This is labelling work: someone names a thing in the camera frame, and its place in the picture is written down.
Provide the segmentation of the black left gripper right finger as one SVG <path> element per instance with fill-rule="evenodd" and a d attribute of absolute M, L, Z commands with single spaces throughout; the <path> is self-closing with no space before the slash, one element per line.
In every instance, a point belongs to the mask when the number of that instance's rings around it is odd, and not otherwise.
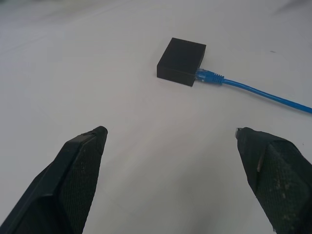
<path fill-rule="evenodd" d="M 276 234 L 312 234 L 312 164 L 290 141 L 238 128 L 247 181 Z"/>

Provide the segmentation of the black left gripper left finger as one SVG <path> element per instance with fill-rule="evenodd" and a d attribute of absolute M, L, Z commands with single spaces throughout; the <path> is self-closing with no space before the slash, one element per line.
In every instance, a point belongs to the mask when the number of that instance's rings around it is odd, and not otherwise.
<path fill-rule="evenodd" d="M 98 126 L 67 141 L 33 179 L 0 226 L 0 234 L 82 234 L 107 135 L 107 129 Z"/>

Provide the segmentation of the black box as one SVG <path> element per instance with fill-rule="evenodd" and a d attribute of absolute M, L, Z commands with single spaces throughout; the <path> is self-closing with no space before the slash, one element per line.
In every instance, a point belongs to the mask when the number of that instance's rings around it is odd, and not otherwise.
<path fill-rule="evenodd" d="M 192 87 L 205 50 L 205 44 L 172 38 L 157 64 L 157 77 Z"/>

